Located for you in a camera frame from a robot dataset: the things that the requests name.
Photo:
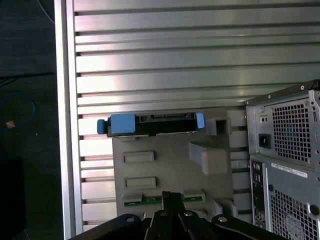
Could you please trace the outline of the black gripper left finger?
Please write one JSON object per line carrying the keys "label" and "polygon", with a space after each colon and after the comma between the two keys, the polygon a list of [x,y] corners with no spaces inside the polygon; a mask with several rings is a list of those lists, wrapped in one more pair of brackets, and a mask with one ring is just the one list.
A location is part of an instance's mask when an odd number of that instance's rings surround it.
{"label": "black gripper left finger", "polygon": [[176,194],[163,191],[162,209],[153,217],[140,218],[126,213],[71,237],[72,240],[165,240],[172,234]]}

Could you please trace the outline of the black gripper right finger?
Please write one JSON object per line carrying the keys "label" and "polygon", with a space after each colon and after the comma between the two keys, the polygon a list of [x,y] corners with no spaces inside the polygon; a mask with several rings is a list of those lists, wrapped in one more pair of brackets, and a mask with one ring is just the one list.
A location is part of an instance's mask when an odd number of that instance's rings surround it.
{"label": "black gripper right finger", "polygon": [[284,240],[285,238],[248,222],[223,214],[210,221],[186,210],[183,196],[172,193],[173,210],[190,240]]}

